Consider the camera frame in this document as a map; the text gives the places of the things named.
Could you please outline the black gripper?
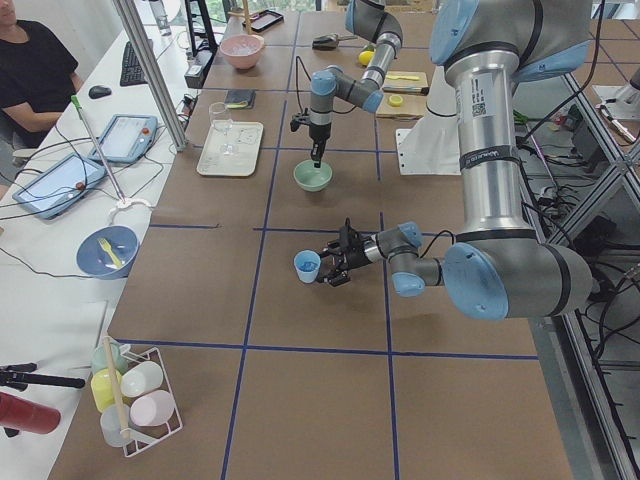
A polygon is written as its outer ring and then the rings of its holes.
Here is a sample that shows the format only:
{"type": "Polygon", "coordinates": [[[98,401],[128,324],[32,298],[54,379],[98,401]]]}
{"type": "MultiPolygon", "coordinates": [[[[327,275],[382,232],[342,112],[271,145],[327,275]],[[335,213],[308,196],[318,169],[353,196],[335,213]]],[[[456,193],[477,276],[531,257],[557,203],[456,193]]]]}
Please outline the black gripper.
{"type": "Polygon", "coordinates": [[[339,229],[338,238],[328,242],[318,253],[321,259],[331,258],[332,269],[321,268],[315,282],[332,287],[344,285],[350,281],[350,270],[369,264],[365,254],[365,240],[359,231],[351,226],[349,218],[339,229]]]}
{"type": "Polygon", "coordinates": [[[331,136],[331,115],[328,113],[303,112],[292,116],[290,129],[296,132],[302,125],[309,128],[309,136],[312,140],[310,155],[315,168],[322,166],[326,143],[331,136]]]}

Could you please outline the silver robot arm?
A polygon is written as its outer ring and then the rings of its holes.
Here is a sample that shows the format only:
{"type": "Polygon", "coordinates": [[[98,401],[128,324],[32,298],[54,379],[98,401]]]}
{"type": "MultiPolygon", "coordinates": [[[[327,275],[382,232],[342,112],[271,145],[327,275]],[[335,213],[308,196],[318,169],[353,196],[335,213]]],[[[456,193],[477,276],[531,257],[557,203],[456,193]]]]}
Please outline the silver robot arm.
{"type": "Polygon", "coordinates": [[[537,240],[522,216],[512,89],[580,67],[589,48],[588,1],[449,1],[437,14],[431,61],[456,100],[465,224],[441,259],[419,255],[416,224],[365,237],[350,226],[324,252],[321,280],[345,283],[351,270],[387,261],[397,294],[442,285],[465,315],[485,320],[562,315],[592,285],[576,252],[537,240]]]}
{"type": "Polygon", "coordinates": [[[321,166],[331,135],[334,99],[342,99],[369,113],[376,112],[383,100],[382,86],[389,66],[403,45],[402,27],[395,16],[385,10],[383,1],[351,1],[345,28],[375,46],[362,77],[356,80],[337,65],[314,72],[310,81],[310,107],[291,120],[293,131],[301,125],[309,127],[313,141],[310,156],[316,168],[321,166]]]}

